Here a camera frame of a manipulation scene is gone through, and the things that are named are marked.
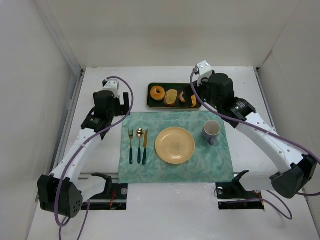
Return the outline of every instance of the donut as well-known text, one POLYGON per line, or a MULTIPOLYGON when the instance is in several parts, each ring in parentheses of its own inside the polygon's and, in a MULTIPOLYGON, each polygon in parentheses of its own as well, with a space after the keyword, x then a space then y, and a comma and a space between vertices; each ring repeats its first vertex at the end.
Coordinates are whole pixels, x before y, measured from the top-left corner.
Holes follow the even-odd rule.
POLYGON ((165 98, 166 92, 162 86, 154 86, 150 91, 151 97, 156 101, 162 101, 165 98))

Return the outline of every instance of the cup handle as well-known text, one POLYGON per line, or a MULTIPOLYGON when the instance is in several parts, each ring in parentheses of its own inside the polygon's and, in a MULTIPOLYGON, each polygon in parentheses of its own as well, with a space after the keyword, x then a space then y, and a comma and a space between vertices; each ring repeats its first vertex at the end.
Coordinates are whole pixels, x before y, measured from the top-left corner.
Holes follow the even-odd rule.
POLYGON ((215 145, 215 140, 216 140, 216 138, 215 138, 215 137, 210 138, 210 140, 209 140, 209 144, 210 144, 210 146, 215 145))

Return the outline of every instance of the pastry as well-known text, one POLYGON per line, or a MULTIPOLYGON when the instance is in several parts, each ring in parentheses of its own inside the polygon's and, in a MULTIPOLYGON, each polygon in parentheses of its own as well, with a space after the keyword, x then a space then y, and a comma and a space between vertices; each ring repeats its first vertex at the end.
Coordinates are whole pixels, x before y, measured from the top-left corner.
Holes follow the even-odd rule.
POLYGON ((150 91, 151 97, 156 101, 162 101, 165 98, 166 92, 162 86, 154 86, 150 91))
MULTIPOLYGON (((179 99, 182 103, 185 103, 186 100, 184 98, 184 92, 181 92, 180 93, 180 96, 179 96, 179 99)), ((196 98, 196 95, 192 95, 191 96, 191 100, 192 100, 192 108, 194 108, 196 105, 197 105, 197 98, 196 98)))

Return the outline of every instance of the white table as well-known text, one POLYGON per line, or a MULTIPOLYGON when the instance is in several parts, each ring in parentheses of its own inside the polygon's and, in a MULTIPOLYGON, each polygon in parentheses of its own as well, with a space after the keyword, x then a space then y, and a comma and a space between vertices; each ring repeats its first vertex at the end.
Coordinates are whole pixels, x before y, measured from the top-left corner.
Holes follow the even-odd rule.
MULTIPOLYGON (((93 92, 101 90, 108 76, 125 79, 135 94, 133 112, 149 112, 147 86, 149 83, 188 83, 192 67, 99 67, 87 68, 77 102, 66 151, 76 139, 80 125, 94 106, 93 92)), ((252 67, 214 67, 233 79, 236 96, 249 101, 271 124, 262 92, 252 67)), ((120 84, 120 92, 127 92, 120 84)), ((235 172, 276 172, 272 161, 248 138, 225 124, 232 164, 235 172)), ((121 126, 112 129, 92 154, 83 173, 117 174, 120 159, 121 126)), ((91 211, 82 239, 290 239, 318 240, 308 204, 302 196, 286 199, 293 213, 289 221, 269 205, 262 210, 218 210, 212 183, 130 184, 126 211, 91 211)), ((282 210, 284 207, 268 193, 263 197, 282 210)), ((84 212, 62 231, 64 239, 76 239, 84 212)), ((58 227, 54 215, 38 206, 29 239, 57 239, 58 227)))

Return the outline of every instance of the teal floral placemat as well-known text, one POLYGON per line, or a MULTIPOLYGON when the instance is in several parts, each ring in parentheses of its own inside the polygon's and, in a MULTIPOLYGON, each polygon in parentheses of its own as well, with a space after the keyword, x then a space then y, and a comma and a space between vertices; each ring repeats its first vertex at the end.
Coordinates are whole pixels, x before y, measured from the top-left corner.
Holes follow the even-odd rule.
POLYGON ((234 178, 224 121, 208 111, 133 112, 122 123, 119 183, 215 183, 229 182, 234 178), (201 136, 204 124, 215 120, 221 125, 221 133, 214 146, 201 136), (157 154, 155 142, 158 134, 169 127, 188 130, 195 141, 195 151, 190 160, 182 164, 170 164, 157 154), (130 139, 128 129, 133 128, 133 164, 129 163, 130 139), (142 165, 144 152, 141 139, 141 163, 138 163, 139 139, 136 131, 148 129, 146 164, 142 165))

